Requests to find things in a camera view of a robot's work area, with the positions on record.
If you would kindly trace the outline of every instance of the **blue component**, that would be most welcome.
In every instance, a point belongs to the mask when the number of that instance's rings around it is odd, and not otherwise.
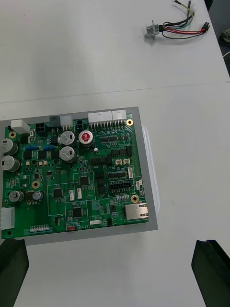
[[[25,150],[37,150],[38,146],[36,145],[26,145]]]
[[[43,146],[42,149],[43,150],[54,150],[55,149],[55,145],[46,145],[46,146]]]

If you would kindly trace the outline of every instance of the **red wire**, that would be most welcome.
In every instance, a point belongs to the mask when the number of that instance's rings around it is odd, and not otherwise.
[[[199,31],[181,31],[181,30],[177,30],[177,29],[173,29],[173,28],[168,28],[168,27],[165,27],[164,28],[165,30],[167,30],[167,31],[170,31],[170,32],[172,32],[172,33],[176,33],[176,34],[200,34],[200,33],[202,33],[202,32],[204,32],[205,31],[205,29],[201,29],[201,30],[199,30]]]

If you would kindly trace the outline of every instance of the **electrolytic capacitor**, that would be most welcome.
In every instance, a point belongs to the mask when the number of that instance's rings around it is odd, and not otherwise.
[[[60,141],[63,145],[74,145],[75,135],[72,131],[65,131],[61,134]]]
[[[12,202],[22,201],[24,194],[21,191],[11,191],[9,194],[9,200]]]
[[[78,136],[79,142],[83,147],[90,147],[93,145],[93,135],[92,132],[88,130],[82,131]]]
[[[1,160],[1,167],[4,171],[16,172],[20,167],[20,162],[11,155],[6,155]]]
[[[60,150],[60,158],[66,163],[72,163],[76,160],[74,149],[70,146],[63,147]]]
[[[10,139],[0,141],[0,151],[5,154],[15,154],[18,150],[18,145]]]
[[[32,194],[32,197],[35,201],[40,201],[42,200],[43,198],[43,192],[40,192],[40,191],[35,191],[33,194]]]

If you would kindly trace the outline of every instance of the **white table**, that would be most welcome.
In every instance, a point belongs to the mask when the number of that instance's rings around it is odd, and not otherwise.
[[[28,107],[49,115],[139,106],[161,209],[158,231],[28,246],[15,307],[205,307],[191,260],[197,239],[216,239],[230,255],[229,92],[225,83],[20,104],[19,117],[31,116]]]
[[[191,29],[210,22],[195,2]],[[146,40],[145,26],[185,18],[171,0],[2,0],[0,103],[228,82],[212,29]]]

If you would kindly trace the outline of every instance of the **white tray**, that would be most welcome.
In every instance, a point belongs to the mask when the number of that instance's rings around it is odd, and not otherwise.
[[[149,175],[150,175],[151,186],[152,186],[153,200],[154,200],[154,205],[155,205],[155,211],[157,214],[160,210],[160,199],[159,199],[159,193],[158,193],[158,187],[157,187],[156,172],[155,172],[155,167],[154,167],[154,162],[153,162],[153,157],[152,157],[152,150],[151,150],[151,145],[150,145],[150,138],[149,138],[148,130],[143,125],[142,125],[142,131],[143,131],[146,156],[147,156],[147,161],[148,161],[148,166],[149,166]]]

